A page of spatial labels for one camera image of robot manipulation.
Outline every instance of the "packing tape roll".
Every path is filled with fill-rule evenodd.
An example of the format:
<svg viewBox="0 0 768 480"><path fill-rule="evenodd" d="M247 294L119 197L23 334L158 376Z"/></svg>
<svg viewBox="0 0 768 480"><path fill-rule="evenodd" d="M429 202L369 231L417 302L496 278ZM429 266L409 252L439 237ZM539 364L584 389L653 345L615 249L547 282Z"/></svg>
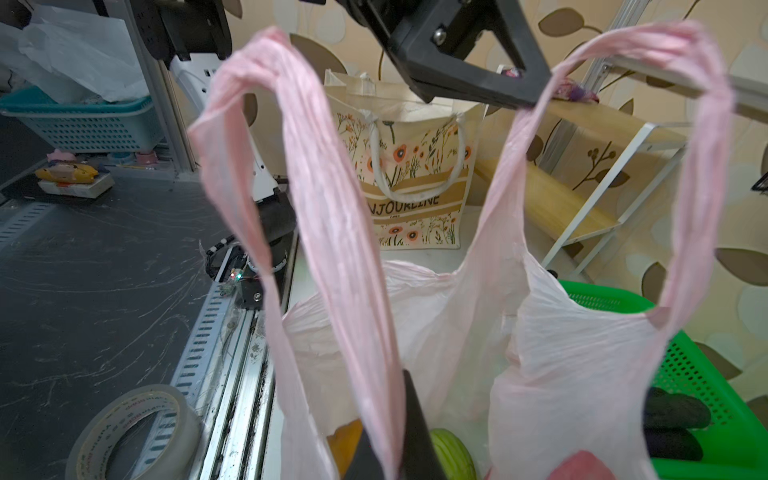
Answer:
<svg viewBox="0 0 768 480"><path fill-rule="evenodd" d="M176 413L168 417L176 424L174 431L162 453L135 480L181 477L200 441L200 419L178 389L149 385L114 400L88 423L69 454L65 480L104 480L109 456L128 429L155 412L169 410Z"/></svg>

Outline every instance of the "wooden shelf board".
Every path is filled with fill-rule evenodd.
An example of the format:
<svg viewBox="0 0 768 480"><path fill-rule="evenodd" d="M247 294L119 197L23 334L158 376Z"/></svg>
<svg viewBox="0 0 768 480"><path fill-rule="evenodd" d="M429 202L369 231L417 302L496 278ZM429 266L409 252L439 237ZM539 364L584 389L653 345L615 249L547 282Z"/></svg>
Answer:
<svg viewBox="0 0 768 480"><path fill-rule="evenodd" d="M498 158L475 163L475 173L490 183ZM525 182L525 216L553 239L558 239L584 205L584 199L533 164L528 164ZM611 216L593 208L576 227L566 244L584 240L618 227Z"/></svg>
<svg viewBox="0 0 768 480"><path fill-rule="evenodd" d="M641 61L627 57L611 57L608 59L614 67L632 70L641 75L640 81L647 77L655 77L671 84L667 90L689 98L696 98L701 93L699 88L687 77L666 71L663 68L647 65ZM730 86L736 94L736 113L768 124L768 83L755 81L750 78L740 78L729 75Z"/></svg>
<svg viewBox="0 0 768 480"><path fill-rule="evenodd" d="M603 104L552 100L547 112L596 134L600 139L626 147L645 121ZM686 137L668 128L655 128L646 144L675 144L682 146Z"/></svg>

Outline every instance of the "green basket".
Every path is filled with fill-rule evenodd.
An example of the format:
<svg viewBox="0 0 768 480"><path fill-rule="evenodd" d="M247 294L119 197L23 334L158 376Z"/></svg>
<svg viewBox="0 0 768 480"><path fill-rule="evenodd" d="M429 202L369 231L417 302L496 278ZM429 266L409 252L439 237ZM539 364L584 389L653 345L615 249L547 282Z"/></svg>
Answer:
<svg viewBox="0 0 768 480"><path fill-rule="evenodd" d="M594 310L638 313L654 304L642 296L606 286L561 281L576 303ZM701 444L701 462L654 458L667 480L768 480L768 432L685 332L670 342L654 386L695 396L709 406L712 423L691 430Z"/></svg>

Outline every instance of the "pink plastic bag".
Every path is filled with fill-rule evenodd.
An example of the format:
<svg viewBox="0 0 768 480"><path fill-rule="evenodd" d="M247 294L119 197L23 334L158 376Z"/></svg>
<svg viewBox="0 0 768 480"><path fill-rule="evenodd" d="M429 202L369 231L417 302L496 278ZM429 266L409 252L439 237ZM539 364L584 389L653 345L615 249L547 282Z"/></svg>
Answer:
<svg viewBox="0 0 768 480"><path fill-rule="evenodd" d="M680 173L674 256L659 306L646 314L572 302L523 237L525 152L545 105L577 61L610 55L686 75L704 92ZM323 87L277 28L224 63L190 128L206 192L262 272L270 251L250 199L253 154L240 105L257 84L275 91L283 109L293 206L319 290L281 321L274 278L263 278L285 414L283 478L338 478L325 437L356 417L385 476L396 478L401 368L430 428L461 438L480 475L492 466L493 479L605 478L607 467L621 480L656 478L641 428L644 393L667 341L707 291L727 177L732 95L717 46L698 24L610 31L553 69L544 100L517 113L475 241L450 274L404 262L382 268ZM586 472L581 458L599 468Z"/></svg>

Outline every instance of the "blue plastic basket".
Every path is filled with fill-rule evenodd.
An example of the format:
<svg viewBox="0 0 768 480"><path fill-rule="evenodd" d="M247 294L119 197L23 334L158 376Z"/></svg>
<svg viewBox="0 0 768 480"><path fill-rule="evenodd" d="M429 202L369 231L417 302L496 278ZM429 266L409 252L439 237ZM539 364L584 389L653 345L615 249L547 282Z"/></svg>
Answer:
<svg viewBox="0 0 768 480"><path fill-rule="evenodd" d="M58 104L32 87L0 98L0 113L18 118L54 147L75 153L151 151L163 137L150 97Z"/></svg>

